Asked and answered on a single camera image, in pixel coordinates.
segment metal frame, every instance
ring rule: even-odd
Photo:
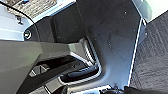
[[[86,57],[82,43],[0,41],[0,44],[0,91],[3,94],[27,94],[62,73],[93,65]],[[67,55],[73,56],[83,63],[71,62],[35,77],[29,76],[38,62]]]

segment white wall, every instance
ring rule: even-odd
[[[0,39],[23,41],[23,32],[30,24],[26,18],[22,19],[23,25],[18,22],[15,15],[7,12],[6,7],[0,5]]]
[[[168,0],[132,0],[139,13],[147,22],[168,10]]]

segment gray carpet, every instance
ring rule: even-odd
[[[168,92],[168,11],[147,24],[138,45],[130,86]]]

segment carpet floor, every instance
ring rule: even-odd
[[[130,86],[168,92],[168,11],[147,24],[138,45]]]

